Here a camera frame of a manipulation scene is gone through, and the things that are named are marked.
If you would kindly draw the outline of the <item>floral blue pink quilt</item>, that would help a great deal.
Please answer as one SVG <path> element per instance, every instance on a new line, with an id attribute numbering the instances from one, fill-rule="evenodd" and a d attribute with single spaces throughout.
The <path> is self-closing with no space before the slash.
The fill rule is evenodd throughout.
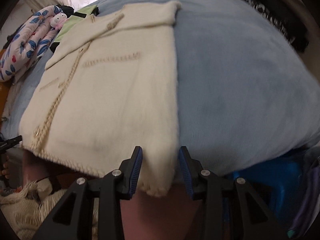
<path id="1" fill-rule="evenodd" d="M 50 5 L 20 26 L 1 57 L 2 82 L 11 78 L 18 81 L 44 55 L 58 33 L 50 22 L 61 12 L 58 6 Z"/>

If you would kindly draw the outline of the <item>green black folded garment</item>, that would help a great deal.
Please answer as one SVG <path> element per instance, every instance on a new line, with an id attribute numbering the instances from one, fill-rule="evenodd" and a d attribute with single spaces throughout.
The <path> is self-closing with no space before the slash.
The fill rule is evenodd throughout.
<path id="1" fill-rule="evenodd" d="M 59 30 L 55 40 L 50 45 L 50 50 L 52 53 L 55 52 L 56 48 L 60 44 L 62 38 L 79 22 L 81 22 L 86 16 L 93 14 L 94 16 L 97 16 L 99 14 L 99 8 L 96 4 L 94 5 L 88 5 L 86 7 L 83 7 L 79 9 L 78 11 L 75 11 L 66 21 L 66 23 L 63 24 L 61 30 Z"/>

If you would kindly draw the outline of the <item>blue fleece bed sheet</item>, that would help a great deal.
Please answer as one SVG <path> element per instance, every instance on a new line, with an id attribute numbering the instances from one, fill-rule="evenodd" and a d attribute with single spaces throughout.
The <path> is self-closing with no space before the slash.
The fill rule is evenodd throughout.
<path id="1" fill-rule="evenodd" d="M 100 15 L 139 2 L 99 0 Z M 240 0 L 178 0 L 179 143 L 218 175 L 319 142 L 319 83 Z"/>

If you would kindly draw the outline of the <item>cream fuzzy knit sweater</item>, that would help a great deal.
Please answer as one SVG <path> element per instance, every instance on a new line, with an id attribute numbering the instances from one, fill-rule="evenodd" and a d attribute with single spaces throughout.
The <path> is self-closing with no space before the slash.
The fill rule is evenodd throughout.
<path id="1" fill-rule="evenodd" d="M 22 148 L 103 177 L 143 150 L 138 187 L 169 191 L 178 149 L 178 1 L 89 15 L 63 37 L 20 120 Z"/>

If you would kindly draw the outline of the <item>black white patterned fabric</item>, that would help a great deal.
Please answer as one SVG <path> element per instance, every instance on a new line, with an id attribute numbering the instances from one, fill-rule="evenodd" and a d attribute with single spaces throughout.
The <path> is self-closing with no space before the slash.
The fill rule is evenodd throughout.
<path id="1" fill-rule="evenodd" d="M 271 0 L 249 0 L 248 4 L 285 37 L 298 53 L 304 53 L 309 45 L 307 28 L 295 12 L 284 2 Z"/>

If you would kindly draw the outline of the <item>white pink cat plush toy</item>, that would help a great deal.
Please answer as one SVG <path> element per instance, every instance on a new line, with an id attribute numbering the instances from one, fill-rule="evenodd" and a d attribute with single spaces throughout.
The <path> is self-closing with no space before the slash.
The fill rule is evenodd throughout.
<path id="1" fill-rule="evenodd" d="M 67 15 L 64 13 L 59 13 L 50 20 L 50 26 L 55 30 L 61 30 L 66 21 Z"/>

